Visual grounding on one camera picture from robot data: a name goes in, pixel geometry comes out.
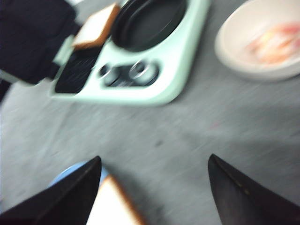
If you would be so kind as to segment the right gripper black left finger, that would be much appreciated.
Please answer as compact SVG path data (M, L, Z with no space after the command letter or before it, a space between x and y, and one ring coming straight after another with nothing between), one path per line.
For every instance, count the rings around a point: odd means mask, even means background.
M2 225L84 225L97 196L101 158L94 157L35 196L0 215Z

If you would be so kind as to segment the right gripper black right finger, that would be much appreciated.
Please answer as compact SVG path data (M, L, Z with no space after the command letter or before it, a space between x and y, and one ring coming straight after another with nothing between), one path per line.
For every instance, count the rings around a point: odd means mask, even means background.
M300 207L211 154L208 174L224 225L298 225Z

